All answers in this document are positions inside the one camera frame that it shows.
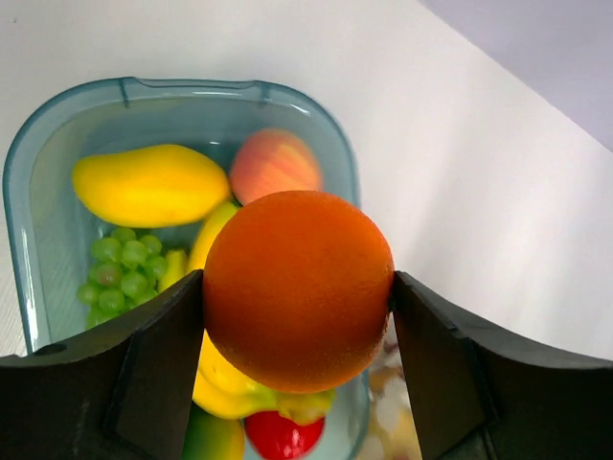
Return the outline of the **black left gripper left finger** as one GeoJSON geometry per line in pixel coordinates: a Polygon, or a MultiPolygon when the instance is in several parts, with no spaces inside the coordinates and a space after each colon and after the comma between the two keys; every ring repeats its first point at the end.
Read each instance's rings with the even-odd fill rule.
{"type": "Polygon", "coordinates": [[[179,459],[203,273],[84,333],[1,359],[4,459],[179,459]]]}

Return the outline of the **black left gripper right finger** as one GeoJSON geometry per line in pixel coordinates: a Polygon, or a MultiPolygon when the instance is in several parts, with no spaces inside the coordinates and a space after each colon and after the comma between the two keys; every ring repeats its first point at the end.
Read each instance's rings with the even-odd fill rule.
{"type": "Polygon", "coordinates": [[[423,458],[611,458],[611,361],[508,331],[404,272],[392,298],[423,458]]]}

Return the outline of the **clear dotted zip bag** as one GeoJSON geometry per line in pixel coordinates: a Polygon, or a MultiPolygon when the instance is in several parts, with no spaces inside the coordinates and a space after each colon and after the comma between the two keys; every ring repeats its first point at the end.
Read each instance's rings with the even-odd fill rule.
{"type": "Polygon", "coordinates": [[[421,459],[392,315],[379,354],[369,368],[369,381],[370,422],[357,459],[421,459]]]}

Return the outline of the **orange fruit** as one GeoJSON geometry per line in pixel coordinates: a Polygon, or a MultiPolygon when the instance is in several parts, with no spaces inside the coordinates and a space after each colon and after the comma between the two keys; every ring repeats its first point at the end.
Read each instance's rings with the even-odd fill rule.
{"type": "Polygon", "coordinates": [[[206,331],[231,364],[267,387],[328,390],[378,353],[394,272],[381,231],[345,199],[268,195],[239,209],[212,245],[206,331]]]}

